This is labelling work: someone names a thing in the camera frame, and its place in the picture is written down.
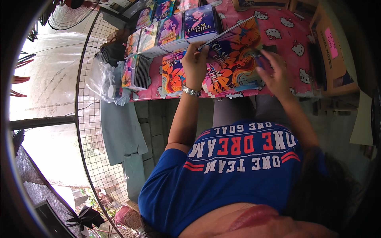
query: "wristwatch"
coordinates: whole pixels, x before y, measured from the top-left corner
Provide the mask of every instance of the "wristwatch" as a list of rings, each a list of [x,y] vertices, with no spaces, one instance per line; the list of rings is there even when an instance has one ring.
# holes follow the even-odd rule
[[[201,91],[192,90],[192,89],[188,88],[187,86],[185,86],[185,83],[182,85],[181,90],[184,93],[189,94],[191,96],[199,97],[201,95]]]

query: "table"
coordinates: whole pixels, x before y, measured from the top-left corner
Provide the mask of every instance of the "table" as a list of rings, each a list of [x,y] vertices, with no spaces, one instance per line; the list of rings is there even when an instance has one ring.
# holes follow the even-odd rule
[[[216,7],[224,29],[235,25],[239,20],[245,20],[255,15],[261,31],[262,43],[276,45],[277,53],[285,60],[286,67],[291,73],[290,90],[298,96],[313,96],[311,90],[313,78],[307,52],[307,44],[313,42],[314,39],[309,30],[311,18],[276,8],[235,11],[231,0],[208,0],[208,3]],[[133,92],[131,101],[176,98],[162,94],[161,65],[162,56],[152,60],[149,69],[151,84],[147,90]],[[271,94],[271,92],[265,86],[262,90],[249,89],[228,94],[225,97],[244,97],[257,94]],[[209,96],[202,91],[201,97]]]

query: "woman's hand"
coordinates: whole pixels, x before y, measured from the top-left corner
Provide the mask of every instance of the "woman's hand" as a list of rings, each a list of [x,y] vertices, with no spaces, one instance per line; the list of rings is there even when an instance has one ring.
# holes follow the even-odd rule
[[[267,87],[269,87],[270,91],[280,102],[294,98],[290,92],[290,85],[288,83],[289,72],[285,67],[282,57],[276,53],[267,52],[265,50],[261,50],[261,53],[270,61],[274,69],[274,74],[271,77],[263,68],[255,68]]]
[[[204,42],[195,42],[188,46],[187,53],[181,63],[186,77],[186,86],[192,90],[200,91],[202,82],[207,75],[207,56],[209,46],[197,50]]]

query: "notebook cover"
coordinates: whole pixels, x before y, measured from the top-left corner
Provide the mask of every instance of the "notebook cover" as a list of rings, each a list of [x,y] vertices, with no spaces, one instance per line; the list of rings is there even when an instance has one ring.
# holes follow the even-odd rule
[[[199,7],[199,0],[176,0],[174,14],[196,7]]]
[[[128,87],[133,85],[133,77],[136,69],[136,58],[138,55],[134,55],[126,60],[126,72],[122,77],[122,87]]]
[[[212,5],[208,4],[185,11],[185,39],[215,31]]]
[[[128,37],[125,58],[137,53],[140,32],[141,32],[141,29],[135,31]]]
[[[186,81],[181,64],[185,53],[186,51],[163,57],[162,86],[165,94],[181,91],[181,87]]]
[[[172,16],[175,0],[165,1],[156,7],[155,17],[156,21]]]
[[[139,52],[143,52],[155,46],[158,24],[159,22],[155,22],[142,29],[139,41]]]
[[[181,38],[182,14],[175,14],[161,21],[158,33],[157,46],[172,42]]]
[[[155,2],[147,6],[140,12],[138,22],[136,23],[136,29],[140,29],[149,25],[152,21],[154,14]]]
[[[255,19],[237,27],[232,35],[210,45],[209,81],[204,85],[209,92],[220,93],[242,85],[257,77],[252,48],[261,45]]]

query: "plastic bag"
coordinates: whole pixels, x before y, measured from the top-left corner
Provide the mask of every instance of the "plastic bag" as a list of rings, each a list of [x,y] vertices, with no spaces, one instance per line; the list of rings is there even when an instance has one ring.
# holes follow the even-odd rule
[[[123,68],[124,61],[119,61],[118,67],[115,68],[103,62],[102,53],[99,53],[94,58],[90,75],[86,79],[88,95],[107,103],[114,102],[115,105],[123,106],[128,103],[131,91],[121,88]]]

